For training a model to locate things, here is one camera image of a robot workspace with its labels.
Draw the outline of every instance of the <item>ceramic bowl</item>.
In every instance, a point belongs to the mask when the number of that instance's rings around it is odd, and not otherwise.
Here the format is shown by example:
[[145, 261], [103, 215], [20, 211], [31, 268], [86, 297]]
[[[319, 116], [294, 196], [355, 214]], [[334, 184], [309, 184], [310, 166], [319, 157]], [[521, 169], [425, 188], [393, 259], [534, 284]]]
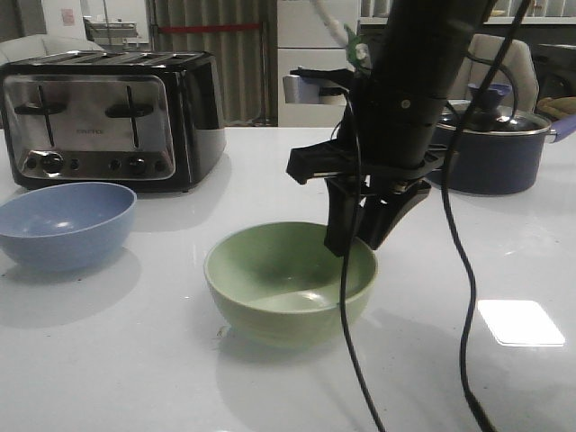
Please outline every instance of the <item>ceramic bowl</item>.
[[[341, 333], [342, 258], [323, 244], [326, 227], [279, 222], [225, 238], [204, 272], [223, 317], [247, 338], [302, 348]], [[356, 240], [350, 257], [346, 312], [353, 322], [368, 302], [377, 272], [374, 252]]]
[[121, 247], [136, 194], [118, 184], [60, 184], [0, 207], [0, 248], [18, 264], [64, 271], [102, 261]]

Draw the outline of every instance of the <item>toaster slot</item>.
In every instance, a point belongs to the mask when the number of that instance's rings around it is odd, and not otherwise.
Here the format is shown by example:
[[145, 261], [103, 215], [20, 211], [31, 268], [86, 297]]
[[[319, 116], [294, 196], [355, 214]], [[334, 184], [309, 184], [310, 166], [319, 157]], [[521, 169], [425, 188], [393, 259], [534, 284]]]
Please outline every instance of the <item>toaster slot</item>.
[[93, 63], [96, 65], [121, 65], [121, 64], [130, 64], [135, 59], [139, 59], [142, 57], [141, 52], [131, 52], [131, 53], [115, 53], [114, 55], [109, 55], [106, 57], [99, 58], [95, 60]]
[[48, 65], [53, 63], [60, 63], [65, 60], [76, 59], [81, 56], [81, 51], [63, 52], [62, 54], [54, 54], [52, 56], [35, 58], [32, 60], [34, 65]]
[[148, 65], [151, 61], [160, 57], [165, 57], [166, 54], [155, 54], [153, 52], [139, 52], [137, 56], [129, 56], [126, 58], [117, 58], [118, 64], [122, 65]]
[[77, 52], [75, 53], [74, 57], [68, 58], [65, 60], [61, 60], [58, 62], [59, 65], [75, 65], [75, 64], [82, 64], [82, 63], [95, 63], [99, 59], [108, 59], [110, 56], [114, 57], [117, 54], [115, 53], [107, 53], [101, 51], [89, 51], [89, 52]]
[[183, 63], [194, 57], [198, 57], [200, 54], [180, 54], [180, 53], [168, 53], [160, 54], [154, 58], [149, 58], [147, 61], [142, 62], [142, 65], [155, 66], [155, 65], [174, 65]]

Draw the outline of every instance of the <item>white countertop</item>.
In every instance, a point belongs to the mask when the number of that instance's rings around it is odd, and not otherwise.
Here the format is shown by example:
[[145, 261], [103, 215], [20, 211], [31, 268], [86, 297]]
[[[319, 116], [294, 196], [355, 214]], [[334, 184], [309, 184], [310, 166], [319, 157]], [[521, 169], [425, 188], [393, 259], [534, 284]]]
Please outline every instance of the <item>white countertop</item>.
[[[224, 156], [193, 191], [139, 196], [134, 231], [104, 265], [35, 274], [0, 252], [2, 431], [374, 430], [342, 340], [303, 352], [248, 342], [228, 328], [203, 277], [207, 251], [236, 230], [326, 221], [324, 182], [300, 186], [284, 170], [290, 148], [330, 130], [227, 133]], [[471, 384], [501, 432], [576, 430], [575, 146], [547, 145], [526, 192], [452, 195], [479, 298], [536, 301], [566, 338], [501, 346], [476, 315]], [[23, 189], [0, 155], [3, 202]], [[384, 425], [478, 430], [457, 362], [469, 288], [436, 188], [377, 256], [353, 337]]]

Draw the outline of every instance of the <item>wire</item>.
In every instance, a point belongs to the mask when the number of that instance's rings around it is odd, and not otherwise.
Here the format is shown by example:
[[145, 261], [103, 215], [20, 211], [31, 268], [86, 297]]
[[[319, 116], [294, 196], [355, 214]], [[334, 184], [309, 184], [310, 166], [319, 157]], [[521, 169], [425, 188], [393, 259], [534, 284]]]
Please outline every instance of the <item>wire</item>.
[[450, 113], [452, 113], [452, 115], [454, 116], [454, 119], [455, 119], [457, 122], [459, 122], [459, 121], [460, 121], [460, 114], [459, 114], [458, 111], [454, 108], [454, 106], [453, 106], [450, 102], [446, 101], [445, 107], [448, 109], [448, 111], [449, 111]]
[[330, 133], [330, 139], [333, 140], [334, 139], [334, 134], [336, 133], [336, 131], [339, 129], [340, 125], [342, 124], [342, 121], [339, 121], [336, 126], [334, 126], [334, 129], [332, 130], [332, 133]]
[[470, 407], [470, 410], [474, 415], [476, 423], [478, 424], [482, 432], [496, 432], [496, 428], [492, 425], [482, 405], [474, 395], [468, 380], [466, 353], [468, 347], [468, 339], [470, 336], [470, 330], [472, 328], [474, 310], [476, 308], [477, 287], [474, 271], [470, 263], [470, 260], [466, 255], [464, 246], [462, 245], [462, 241], [460, 240], [460, 236], [458, 234], [458, 230], [455, 224], [454, 214], [452, 212], [452, 206], [450, 204], [450, 197], [448, 193], [448, 185], [450, 180], [450, 166], [454, 158], [455, 151], [458, 148], [460, 138], [462, 137], [462, 134], [464, 132], [464, 125], [468, 123], [468, 121], [472, 118], [473, 111], [476, 108], [476, 105], [478, 104], [480, 97], [482, 97], [482, 94], [486, 91], [491, 81], [496, 76], [496, 72], [498, 71], [499, 65], [501, 65], [504, 56], [508, 52], [508, 48], [512, 43], [512, 41], [514, 40], [514, 35], [518, 31], [518, 28], [522, 23], [522, 18], [526, 14], [527, 8], [530, 5], [530, 3], [531, 3], [530, 0], [522, 0], [522, 3], [518, 7], [514, 20], [510, 25], [508, 34], [506, 35], [504, 41], [500, 45], [499, 51], [496, 54], [496, 57], [494, 58], [488, 73], [482, 80], [478, 93], [470, 102], [470, 105], [463, 114], [462, 120], [460, 121], [460, 123], [456, 127], [456, 130], [454, 131], [454, 135], [450, 140], [450, 144], [448, 146], [448, 150], [445, 155], [445, 161], [442, 166], [442, 187], [441, 187], [442, 204], [444, 206], [445, 216], [448, 221], [448, 227], [450, 229], [454, 245], [463, 262], [464, 268], [468, 275], [468, 281], [470, 284], [470, 300], [468, 303], [468, 310], [466, 313], [463, 332], [460, 339], [460, 352], [459, 352], [460, 379], [463, 386], [463, 392], [464, 397], [466, 398], [466, 402], [468, 403], [468, 406]]
[[374, 401], [366, 385], [365, 378], [362, 374], [362, 368], [358, 362], [358, 357], [356, 356], [356, 350], [354, 348], [354, 343], [352, 341], [352, 336], [350, 335], [350, 328], [348, 325], [348, 318], [346, 312], [346, 291], [347, 291], [347, 276], [348, 268], [350, 264], [350, 253], [352, 251], [352, 245], [354, 243], [354, 238], [356, 237], [356, 221], [358, 219], [358, 209], [360, 207], [360, 202], [362, 200], [362, 154], [360, 151], [360, 141], [358, 138], [358, 128], [356, 127], [356, 117], [354, 116], [354, 109], [352, 108], [352, 103], [347, 92], [344, 92], [344, 97], [346, 98], [346, 109], [348, 110], [350, 123], [352, 125], [353, 133], [355, 136], [355, 151], [356, 151], [356, 164], [355, 164], [355, 206], [352, 211], [352, 220], [350, 221], [350, 229], [348, 231], [348, 239], [346, 243], [346, 250], [342, 259], [342, 273], [340, 275], [340, 298], [339, 298], [339, 308], [340, 308], [340, 321], [342, 322], [342, 331], [344, 333], [344, 339], [346, 340], [346, 346], [348, 348], [348, 353], [350, 355], [350, 360], [354, 366], [354, 371], [366, 405], [370, 410], [372, 419], [378, 428], [379, 432], [386, 432], [380, 416], [378, 415], [378, 410], [374, 406]]

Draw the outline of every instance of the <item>stainless steel toaster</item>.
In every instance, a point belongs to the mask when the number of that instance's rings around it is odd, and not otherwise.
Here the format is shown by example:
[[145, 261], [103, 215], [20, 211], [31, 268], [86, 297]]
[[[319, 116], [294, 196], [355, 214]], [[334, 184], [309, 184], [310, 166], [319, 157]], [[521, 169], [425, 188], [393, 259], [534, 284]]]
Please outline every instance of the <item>stainless steel toaster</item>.
[[214, 56], [75, 51], [0, 68], [14, 181], [186, 191], [225, 147]]

